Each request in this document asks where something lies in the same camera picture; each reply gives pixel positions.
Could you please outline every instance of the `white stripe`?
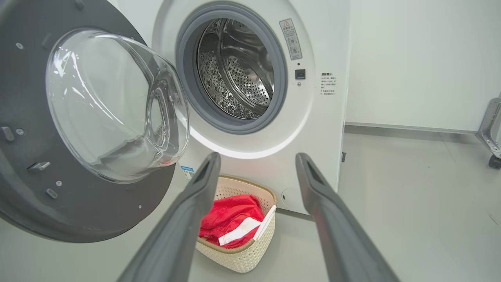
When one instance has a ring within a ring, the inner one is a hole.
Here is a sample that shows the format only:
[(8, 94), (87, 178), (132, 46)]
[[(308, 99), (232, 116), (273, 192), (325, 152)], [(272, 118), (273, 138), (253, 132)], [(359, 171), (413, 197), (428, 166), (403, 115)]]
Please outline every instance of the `white stripe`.
[(252, 217), (248, 217), (242, 221), (242, 223), (235, 228), (233, 231), (226, 233), (225, 235), (219, 238), (219, 245), (223, 246), (231, 241), (235, 241), (244, 237), (247, 233), (251, 232), (254, 228), (261, 225), (260, 221), (253, 219)]
[(275, 210), (277, 209), (276, 205), (273, 205), (273, 207), (268, 211), (266, 214), (266, 217), (263, 220), (263, 223), (259, 227), (259, 229), (256, 231), (256, 234), (254, 235), (254, 241), (257, 241), (261, 239), (261, 236), (265, 233), (266, 228), (268, 228), (268, 225), (272, 221), (272, 216), (275, 213)]

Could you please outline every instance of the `plastic basket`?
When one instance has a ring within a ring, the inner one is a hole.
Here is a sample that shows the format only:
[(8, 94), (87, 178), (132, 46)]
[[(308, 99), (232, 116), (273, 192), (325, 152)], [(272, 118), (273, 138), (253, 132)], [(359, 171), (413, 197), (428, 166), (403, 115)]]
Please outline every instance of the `plastic basket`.
[(215, 200), (245, 194), (254, 195), (259, 199), (265, 215), (256, 236), (244, 246), (235, 249), (222, 248), (200, 237), (196, 243), (196, 249), (205, 256), (240, 273), (253, 270), (265, 254), (275, 232), (275, 210), (277, 208), (277, 197), (270, 189), (236, 177), (219, 177)]

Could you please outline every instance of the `sticker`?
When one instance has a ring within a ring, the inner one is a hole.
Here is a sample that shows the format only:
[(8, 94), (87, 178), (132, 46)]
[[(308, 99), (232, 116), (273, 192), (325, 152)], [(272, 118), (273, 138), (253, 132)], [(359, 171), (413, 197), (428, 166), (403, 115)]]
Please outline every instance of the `sticker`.
[(184, 176), (186, 176), (186, 180), (190, 181), (195, 175), (195, 171), (192, 168), (181, 166), (183, 169)]
[(303, 55), (301, 54), (301, 47), (299, 46), (298, 35), (296, 34), (296, 29), (291, 19), (286, 19), (279, 22), (282, 32), (284, 33), (285, 41), (287, 41), (287, 47), (289, 48), (289, 55), (291, 60), (301, 59)]
[(323, 72), (320, 76), (320, 95), (334, 95), (337, 77), (332, 72)]

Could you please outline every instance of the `red cloth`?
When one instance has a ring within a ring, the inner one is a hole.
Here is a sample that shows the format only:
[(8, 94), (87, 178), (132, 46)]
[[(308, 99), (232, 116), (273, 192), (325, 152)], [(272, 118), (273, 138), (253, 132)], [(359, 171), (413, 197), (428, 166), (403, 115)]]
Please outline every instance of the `red cloth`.
[[(199, 236), (220, 246), (219, 238), (235, 230), (248, 217), (260, 222), (265, 219), (261, 204), (255, 196), (237, 195), (216, 200), (210, 212), (202, 218)], [(244, 237), (231, 241), (222, 247), (233, 249), (245, 245), (254, 237), (258, 228), (254, 228)]]

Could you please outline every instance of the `metal stand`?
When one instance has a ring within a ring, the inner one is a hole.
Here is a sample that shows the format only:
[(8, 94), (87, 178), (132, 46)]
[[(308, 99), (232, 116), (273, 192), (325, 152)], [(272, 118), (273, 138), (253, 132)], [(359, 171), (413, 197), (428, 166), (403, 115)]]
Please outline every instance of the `metal stand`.
[(489, 166), (497, 169), (501, 168), (501, 149), (499, 148), (498, 142), (496, 142), (498, 139), (497, 134), (499, 133), (499, 126), (501, 125), (501, 118), (499, 117), (500, 109), (501, 95), (500, 98), (494, 98), (489, 102), (480, 129), (476, 134), (480, 142), (492, 152)]

